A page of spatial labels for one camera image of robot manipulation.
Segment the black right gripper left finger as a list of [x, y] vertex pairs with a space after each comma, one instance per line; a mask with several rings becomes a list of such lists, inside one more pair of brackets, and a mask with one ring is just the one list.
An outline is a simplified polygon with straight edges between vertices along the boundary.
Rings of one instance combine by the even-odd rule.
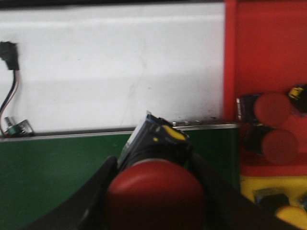
[[104, 220], [106, 191], [117, 173], [117, 158], [108, 157], [77, 192], [22, 229], [106, 230]]

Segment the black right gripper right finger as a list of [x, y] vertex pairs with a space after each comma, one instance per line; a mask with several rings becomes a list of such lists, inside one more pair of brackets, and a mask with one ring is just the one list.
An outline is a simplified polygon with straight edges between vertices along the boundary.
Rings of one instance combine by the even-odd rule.
[[189, 170], [199, 180], [206, 197], [205, 225], [211, 230], [296, 230], [252, 203], [221, 177], [197, 153], [189, 161]]

